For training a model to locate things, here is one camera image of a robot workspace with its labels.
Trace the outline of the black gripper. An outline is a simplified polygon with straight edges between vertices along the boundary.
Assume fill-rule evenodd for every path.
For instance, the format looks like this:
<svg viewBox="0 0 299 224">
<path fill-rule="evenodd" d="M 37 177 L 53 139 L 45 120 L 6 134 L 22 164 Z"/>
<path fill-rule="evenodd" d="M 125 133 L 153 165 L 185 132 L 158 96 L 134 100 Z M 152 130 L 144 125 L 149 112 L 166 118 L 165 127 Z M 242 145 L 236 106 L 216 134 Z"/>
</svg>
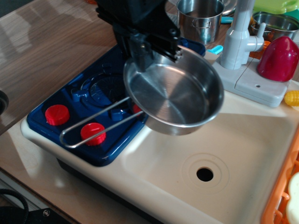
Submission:
<svg viewBox="0 0 299 224">
<path fill-rule="evenodd" d="M 111 25 L 119 24 L 128 36 L 116 34 L 125 56 L 131 58 L 138 72 L 144 72 L 153 62 L 152 49 L 176 62 L 180 58 L 180 31 L 168 17 L 165 0 L 98 0 L 99 18 Z"/>
</svg>

